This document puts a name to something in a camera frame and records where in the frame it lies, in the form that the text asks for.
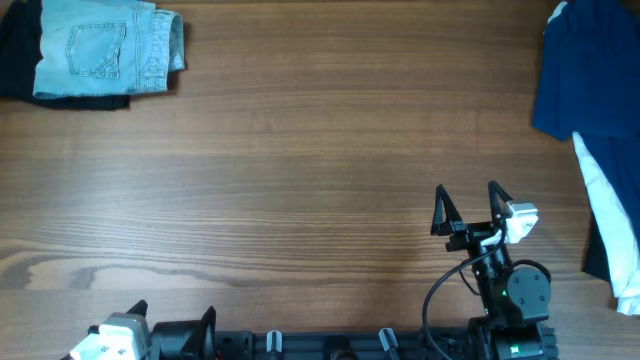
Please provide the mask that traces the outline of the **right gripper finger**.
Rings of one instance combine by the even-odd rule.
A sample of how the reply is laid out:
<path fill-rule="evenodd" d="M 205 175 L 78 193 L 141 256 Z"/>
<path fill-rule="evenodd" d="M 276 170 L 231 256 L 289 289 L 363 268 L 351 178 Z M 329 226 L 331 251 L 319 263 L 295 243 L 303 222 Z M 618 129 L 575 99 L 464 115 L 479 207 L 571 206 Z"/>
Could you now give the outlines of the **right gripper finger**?
<path fill-rule="evenodd" d="M 430 234 L 432 236 L 447 236 L 465 230 L 466 225 L 454 202 L 445 187 L 442 184 L 438 185 Z"/>
<path fill-rule="evenodd" d="M 495 180 L 488 183 L 491 220 L 494 225 L 501 225 L 510 216 L 509 206 L 513 198 Z"/>

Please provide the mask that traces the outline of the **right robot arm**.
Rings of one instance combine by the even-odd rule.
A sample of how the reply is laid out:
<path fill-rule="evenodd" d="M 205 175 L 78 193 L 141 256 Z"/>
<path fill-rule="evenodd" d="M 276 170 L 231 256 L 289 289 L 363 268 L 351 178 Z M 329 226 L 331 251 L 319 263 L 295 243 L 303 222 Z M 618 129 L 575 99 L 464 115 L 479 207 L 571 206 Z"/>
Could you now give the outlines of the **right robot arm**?
<path fill-rule="evenodd" d="M 516 202 L 492 180 L 488 183 L 491 219 L 467 223 L 449 193 L 440 184 L 430 234 L 446 236 L 448 252 L 464 251 L 467 258 L 443 274 L 428 291 L 422 307 L 422 333 L 428 346 L 443 359 L 452 356 L 429 325 L 429 305 L 436 291 L 453 275 L 469 268 L 477 286 L 470 291 L 480 298 L 484 315 L 468 321 L 464 345 L 467 359 L 549 359 L 541 323 L 550 317 L 552 275 L 530 260 L 511 259 L 508 247 L 523 240 L 539 220 L 538 209 Z"/>

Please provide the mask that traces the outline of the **light blue denim shorts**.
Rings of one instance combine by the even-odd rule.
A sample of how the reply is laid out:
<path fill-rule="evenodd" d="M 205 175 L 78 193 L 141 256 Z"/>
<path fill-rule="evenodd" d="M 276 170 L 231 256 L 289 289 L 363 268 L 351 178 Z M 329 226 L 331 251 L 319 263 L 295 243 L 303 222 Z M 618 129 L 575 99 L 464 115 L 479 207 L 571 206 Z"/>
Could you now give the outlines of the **light blue denim shorts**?
<path fill-rule="evenodd" d="M 177 12 L 137 0 L 43 0 L 36 98 L 139 95 L 168 90 L 186 68 Z"/>

